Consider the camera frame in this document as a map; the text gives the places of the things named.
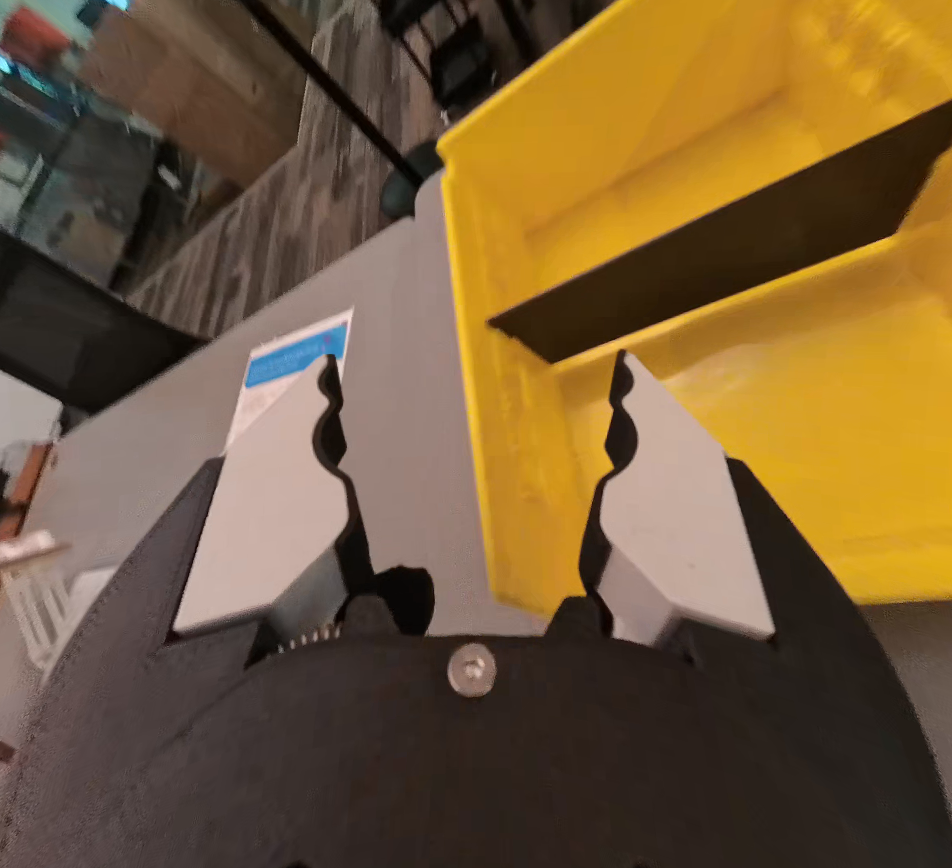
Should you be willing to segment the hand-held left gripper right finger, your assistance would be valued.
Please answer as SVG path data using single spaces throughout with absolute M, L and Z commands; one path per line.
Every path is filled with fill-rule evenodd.
M 774 620 L 720 444 L 620 352 L 580 578 L 608 636 L 664 641 L 685 621 L 754 640 Z

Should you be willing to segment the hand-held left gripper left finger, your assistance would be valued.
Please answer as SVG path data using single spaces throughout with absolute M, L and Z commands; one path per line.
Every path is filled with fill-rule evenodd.
M 329 636 L 374 580 L 341 422 L 338 362 L 322 356 L 225 453 L 173 635 L 235 624 L 255 649 Z

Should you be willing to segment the yellow plastic bin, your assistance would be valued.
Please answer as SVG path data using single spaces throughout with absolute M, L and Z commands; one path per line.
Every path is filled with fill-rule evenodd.
M 950 599 L 950 149 L 898 231 L 557 363 L 487 326 L 950 101 L 950 0 L 618 0 L 438 144 L 489 587 L 582 590 L 616 355 L 857 603 Z

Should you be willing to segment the white paper sheet blue stripe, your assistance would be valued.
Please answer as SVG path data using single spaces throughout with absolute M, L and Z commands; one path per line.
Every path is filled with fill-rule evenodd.
M 256 422 L 313 362 L 336 360 L 343 376 L 354 308 L 320 319 L 253 348 L 239 388 L 232 423 L 225 439 L 227 452 L 234 440 Z

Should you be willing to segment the brown wooden desk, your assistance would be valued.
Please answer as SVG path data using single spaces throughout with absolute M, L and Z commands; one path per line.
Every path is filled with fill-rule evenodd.
M 22 532 L 54 450 L 51 441 L 18 442 L 2 453 L 1 541 Z

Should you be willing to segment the black bin divider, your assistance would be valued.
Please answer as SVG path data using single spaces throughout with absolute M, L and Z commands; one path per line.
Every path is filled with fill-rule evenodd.
M 950 149 L 946 101 L 495 314 L 547 363 L 894 235 Z

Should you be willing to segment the white tablet stand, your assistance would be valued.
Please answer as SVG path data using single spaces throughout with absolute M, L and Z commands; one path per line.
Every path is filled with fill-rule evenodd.
M 58 559 L 69 544 L 48 530 L 1 542 L 2 587 L 31 663 L 47 681 L 89 608 L 113 578 L 115 566 L 79 573 L 68 585 Z

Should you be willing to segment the black office chair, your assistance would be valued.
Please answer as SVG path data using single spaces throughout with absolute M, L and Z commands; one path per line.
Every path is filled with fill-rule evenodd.
M 208 344 L 1 231 L 1 367 L 96 414 Z

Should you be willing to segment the black pole stand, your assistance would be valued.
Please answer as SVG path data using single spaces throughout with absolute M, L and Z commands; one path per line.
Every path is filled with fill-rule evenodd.
M 425 180 L 442 170 L 442 164 L 422 173 L 410 158 L 401 154 L 378 126 L 363 112 L 339 82 L 319 63 L 308 46 L 303 45 L 263 0 L 237 0 L 253 21 L 258 23 L 282 52 L 315 84 L 333 105 L 391 167 L 382 188 L 381 211 L 388 219 L 413 217 L 418 193 Z

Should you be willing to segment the brown cardboard box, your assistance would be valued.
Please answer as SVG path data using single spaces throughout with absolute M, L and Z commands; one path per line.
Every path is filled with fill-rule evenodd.
M 238 0 L 106 9 L 78 76 L 241 190 L 298 140 L 305 75 Z

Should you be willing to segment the orange red object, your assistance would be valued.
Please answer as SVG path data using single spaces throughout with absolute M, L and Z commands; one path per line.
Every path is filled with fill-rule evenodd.
M 71 43 L 67 34 L 24 4 L 16 5 L 4 21 L 1 51 L 32 68 L 55 66 Z

